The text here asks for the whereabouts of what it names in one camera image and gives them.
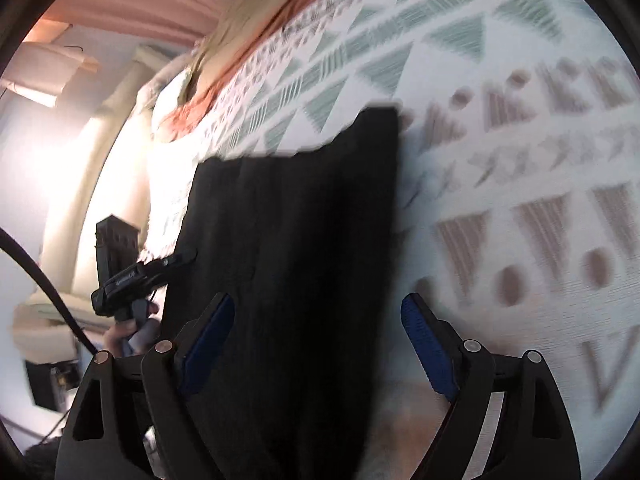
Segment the person's left hand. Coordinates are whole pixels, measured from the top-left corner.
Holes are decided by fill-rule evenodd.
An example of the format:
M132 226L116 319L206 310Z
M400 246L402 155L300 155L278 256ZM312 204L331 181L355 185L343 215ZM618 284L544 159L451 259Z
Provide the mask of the person's left hand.
M160 307L150 300L136 300L128 307L114 307L114 325L103 336L103 348L114 358L143 354L160 336Z

